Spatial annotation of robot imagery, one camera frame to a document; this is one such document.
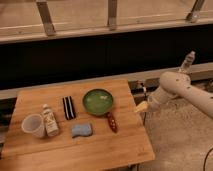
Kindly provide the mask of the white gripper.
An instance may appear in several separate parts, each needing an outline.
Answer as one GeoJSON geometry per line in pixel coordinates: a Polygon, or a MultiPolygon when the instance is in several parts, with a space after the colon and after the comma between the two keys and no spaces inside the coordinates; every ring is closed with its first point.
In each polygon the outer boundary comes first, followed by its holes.
{"type": "Polygon", "coordinates": [[[134,112],[146,112],[158,110],[163,104],[166,104],[168,101],[174,98],[172,93],[165,91],[162,87],[158,87],[153,91],[149,96],[147,101],[142,101],[135,107],[134,112]]]}

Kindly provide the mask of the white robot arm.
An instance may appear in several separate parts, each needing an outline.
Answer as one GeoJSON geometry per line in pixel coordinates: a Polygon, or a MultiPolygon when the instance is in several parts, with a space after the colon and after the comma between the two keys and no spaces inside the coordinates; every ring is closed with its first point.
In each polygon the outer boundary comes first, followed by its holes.
{"type": "Polygon", "coordinates": [[[135,111],[157,110],[170,99],[180,96],[213,119],[213,93],[199,89],[191,84],[190,77],[180,72],[164,72],[159,79],[158,88],[145,101],[139,103],[135,111]]]}

